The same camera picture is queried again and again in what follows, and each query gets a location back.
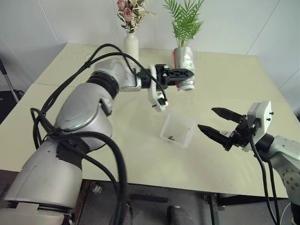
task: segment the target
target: plastic box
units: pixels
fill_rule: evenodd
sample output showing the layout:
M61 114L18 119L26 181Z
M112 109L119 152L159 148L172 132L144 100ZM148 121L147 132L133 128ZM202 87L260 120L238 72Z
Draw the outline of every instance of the plastic box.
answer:
M196 127L196 122L190 118L170 112L160 132L165 141L187 148Z

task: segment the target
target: white tabletop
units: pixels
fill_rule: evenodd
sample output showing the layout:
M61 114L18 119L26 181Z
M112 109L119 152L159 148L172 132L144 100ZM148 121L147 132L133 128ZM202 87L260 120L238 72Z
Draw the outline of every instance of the white tabletop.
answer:
M19 171L34 152L32 121L29 109L41 108L47 97L88 59L96 47L68 44L45 72L26 92L20 103L0 125L0 169ZM171 52L141 49L140 61L171 63ZM245 114L255 101L271 100L275 112L269 134L300 140L300 123L255 56L199 52L196 59L196 89L178 92L169 87L169 107L157 113L147 99L147 91L117 95L112 115L113 140L124 156L128 182L191 189L206 192L263 196L261 170L253 153L222 146L198 129L187 149L159 138L170 111L218 130L232 131L236 124L218 117L210 109L225 107ZM76 79L61 94L47 117L54 122L63 101L74 87L87 80L91 72ZM117 176L111 151L104 147L90 153ZM83 162L83 177L108 180L94 165ZM275 172L278 197L287 197L279 175Z

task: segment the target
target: robotic arm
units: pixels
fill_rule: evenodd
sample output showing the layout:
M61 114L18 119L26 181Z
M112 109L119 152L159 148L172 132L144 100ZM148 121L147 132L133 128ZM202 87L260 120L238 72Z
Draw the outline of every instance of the robotic arm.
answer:
M273 137L266 133L274 114L270 102L254 103L247 115L240 115L225 108L212 108L220 117L238 123L233 132L219 131L198 125L199 129L210 139L223 145L226 151L235 145L244 151L251 149L249 140L253 141L258 154L265 161L270 161L278 172L291 201L293 223L300 225L300 144L287 138Z
M86 83L70 94L56 118L55 127L63 134L92 131L108 137L113 128L108 120L113 100L119 91L148 89L152 107L160 112L168 102L156 94L157 84L136 69L137 76L119 59L99 62ZM151 65L150 74L166 89L185 80L193 73L186 69L169 69L166 65ZM72 143L85 154L98 150L104 142L81 138ZM28 159L11 185L5 200L8 208L0 210L1 224L71 224L82 182L82 158L48 137Z

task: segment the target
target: green plant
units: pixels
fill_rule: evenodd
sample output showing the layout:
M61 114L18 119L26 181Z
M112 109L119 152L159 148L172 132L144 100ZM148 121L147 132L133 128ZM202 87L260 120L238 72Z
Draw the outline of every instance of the green plant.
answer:
M201 30L203 21L199 21L199 10L204 0L184 1L184 6L177 0L165 0L163 7L167 8L173 17L173 33L178 47L187 46Z

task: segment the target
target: gray floor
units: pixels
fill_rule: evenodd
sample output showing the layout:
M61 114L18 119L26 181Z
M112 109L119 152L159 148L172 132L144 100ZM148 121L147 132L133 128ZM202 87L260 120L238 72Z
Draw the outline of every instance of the gray floor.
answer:
M15 172L0 170L0 208L7 204L3 201L3 197L15 176ZM88 192L79 221L80 225L109 224L116 197L110 182L99 182L99 184L102 187L101 193ZM210 208L201 193L142 185L129 185L128 192L130 195L157 196L167 200L166 203L158 203L129 198L133 208L133 225L166 225L166 209L169 205L179 205L184 208L197 225L211 225ZM280 213L288 203L288 200L279 201ZM220 225L273 225L265 202L219 207L218 213ZM282 225L291 225L291 218L291 210L288 207Z

